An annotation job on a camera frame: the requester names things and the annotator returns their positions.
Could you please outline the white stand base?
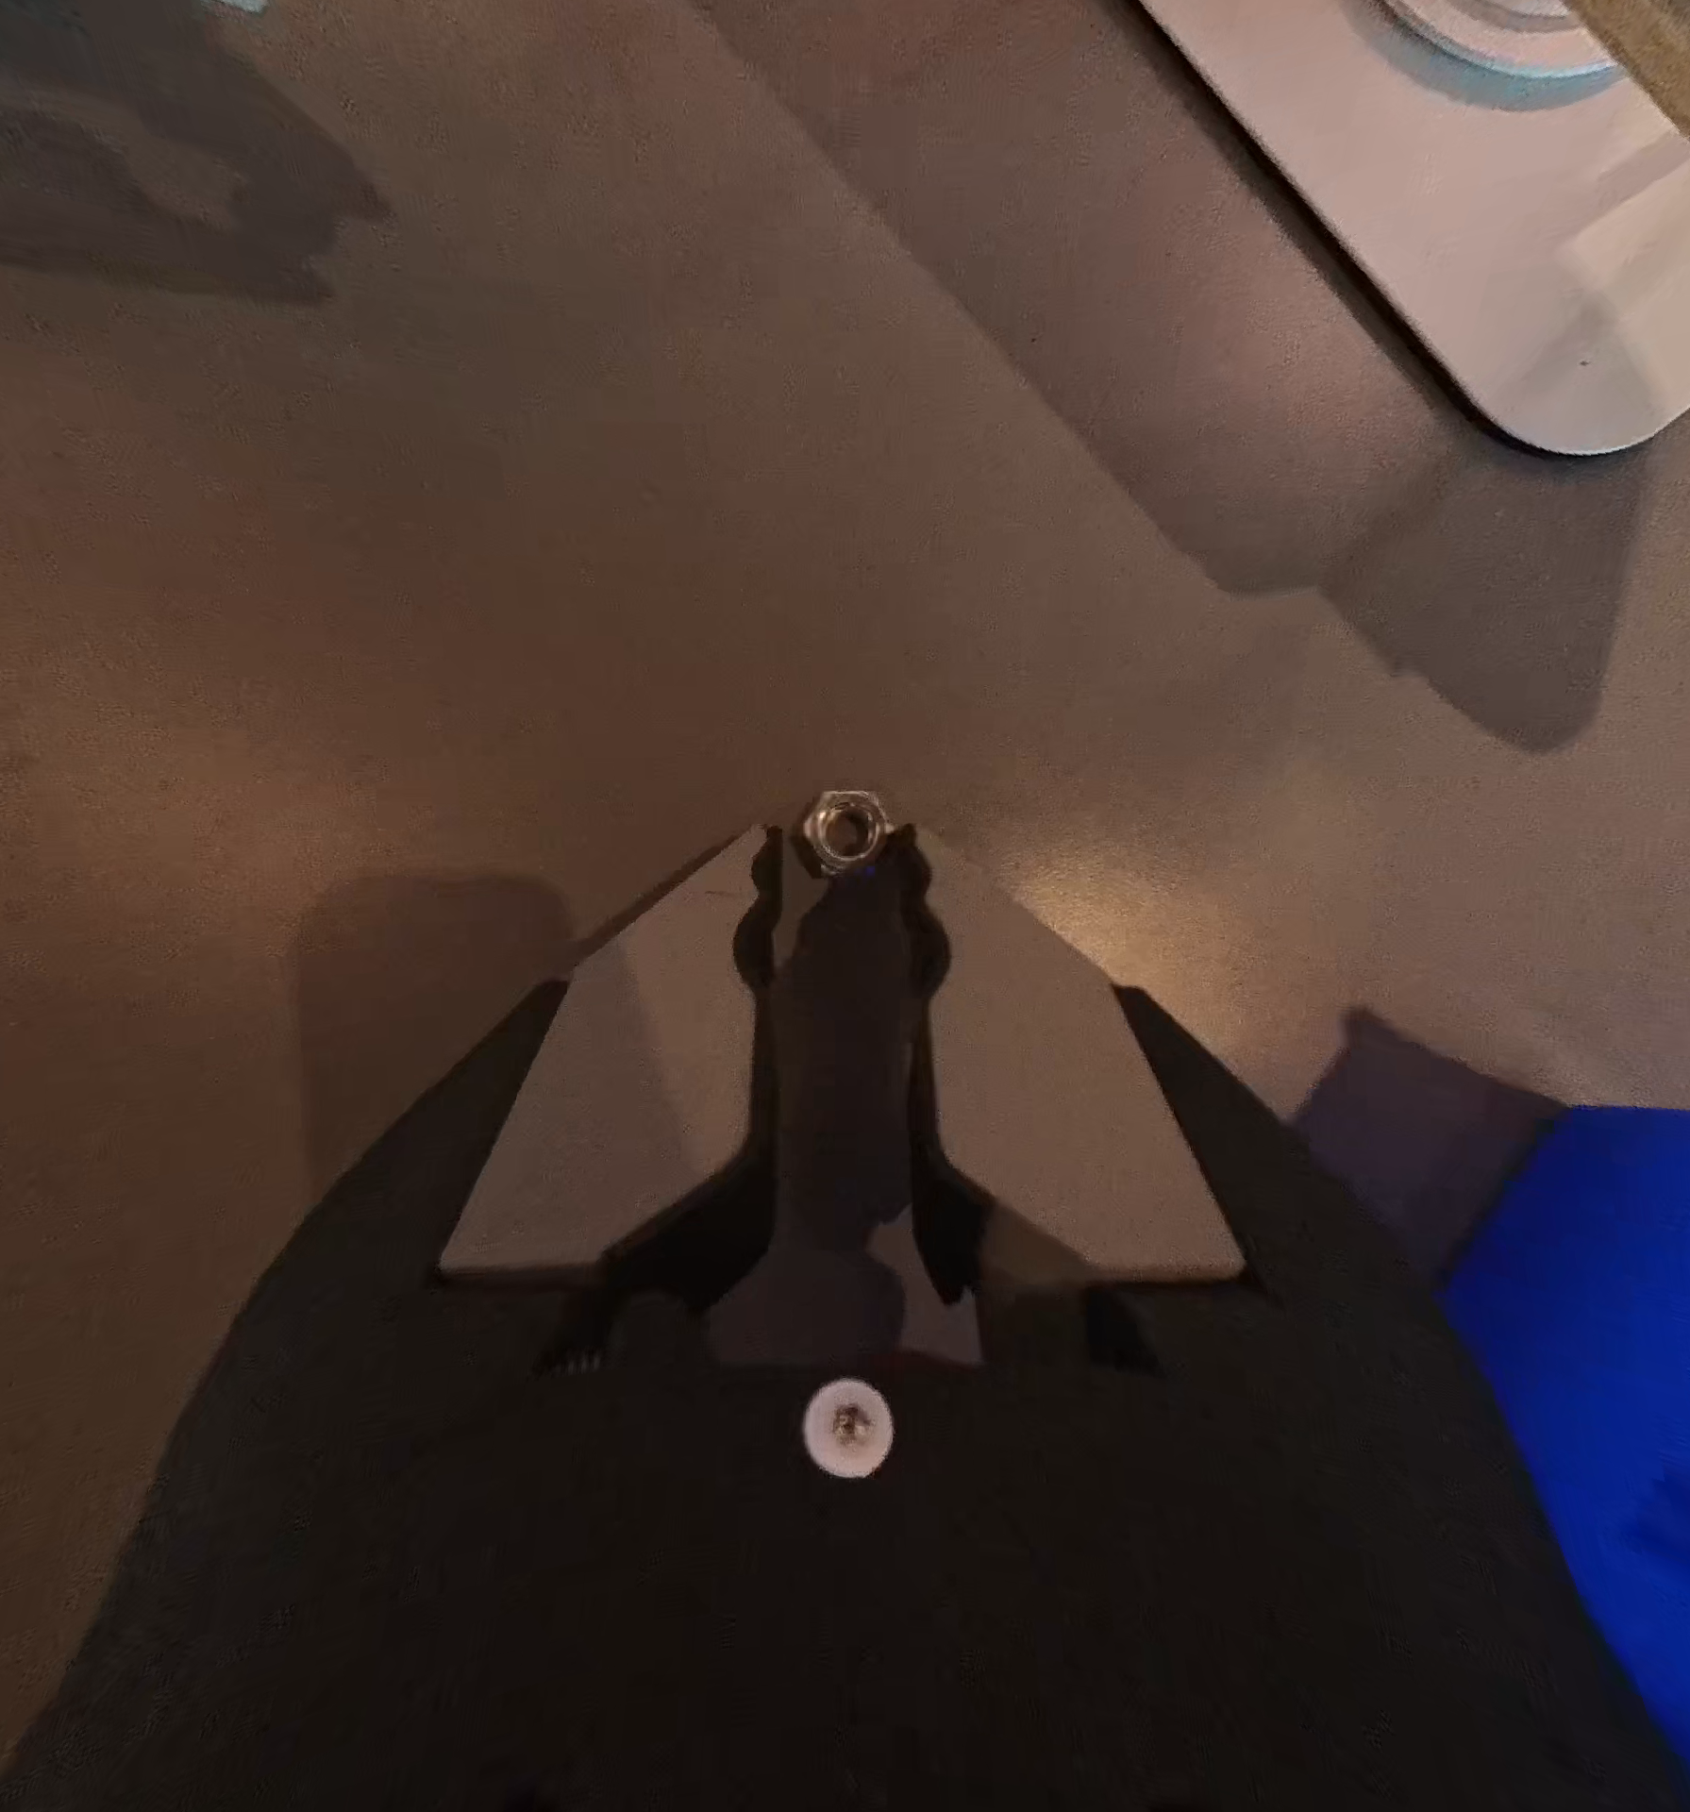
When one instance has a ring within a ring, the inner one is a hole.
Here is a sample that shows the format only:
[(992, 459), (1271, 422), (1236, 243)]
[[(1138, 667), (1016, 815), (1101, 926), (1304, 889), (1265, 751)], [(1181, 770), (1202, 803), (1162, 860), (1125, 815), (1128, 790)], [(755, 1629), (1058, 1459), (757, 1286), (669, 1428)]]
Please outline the white stand base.
[(1690, 138), (1572, 3), (1140, 7), (1502, 434), (1690, 408)]

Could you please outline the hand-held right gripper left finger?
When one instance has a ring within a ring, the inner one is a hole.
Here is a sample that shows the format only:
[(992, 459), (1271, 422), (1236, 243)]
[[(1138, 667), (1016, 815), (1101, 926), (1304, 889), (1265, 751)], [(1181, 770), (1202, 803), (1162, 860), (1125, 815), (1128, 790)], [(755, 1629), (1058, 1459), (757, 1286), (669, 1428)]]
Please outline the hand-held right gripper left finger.
[(706, 1305), (758, 1261), (778, 879), (778, 833), (747, 827), (572, 967), (441, 1249), (445, 1280)]

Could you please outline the steel hex nut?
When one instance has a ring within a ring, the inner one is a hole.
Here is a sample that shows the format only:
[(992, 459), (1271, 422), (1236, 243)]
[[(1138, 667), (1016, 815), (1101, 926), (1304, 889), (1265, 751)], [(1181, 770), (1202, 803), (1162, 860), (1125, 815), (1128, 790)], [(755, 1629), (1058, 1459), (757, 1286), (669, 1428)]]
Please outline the steel hex nut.
[(827, 788), (807, 803), (797, 836), (813, 871), (825, 877), (873, 868), (893, 827), (877, 794), (868, 788)]

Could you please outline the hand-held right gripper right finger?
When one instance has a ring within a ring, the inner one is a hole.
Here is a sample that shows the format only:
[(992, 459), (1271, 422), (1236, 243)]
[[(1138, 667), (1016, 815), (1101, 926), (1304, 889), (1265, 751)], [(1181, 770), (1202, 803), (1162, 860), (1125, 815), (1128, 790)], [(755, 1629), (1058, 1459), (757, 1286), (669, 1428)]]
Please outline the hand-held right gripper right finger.
[(903, 825), (910, 1237), (942, 1302), (1200, 1286), (1239, 1243), (1105, 971)]

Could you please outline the blue plastic bin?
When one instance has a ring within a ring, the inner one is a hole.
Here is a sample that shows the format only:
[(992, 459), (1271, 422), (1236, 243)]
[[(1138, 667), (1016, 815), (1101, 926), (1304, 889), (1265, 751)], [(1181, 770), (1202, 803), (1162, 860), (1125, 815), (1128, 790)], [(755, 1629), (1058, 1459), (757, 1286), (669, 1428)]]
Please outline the blue plastic bin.
[(1590, 1617), (1690, 1765), (1690, 1111), (1563, 1113), (1438, 1302)]

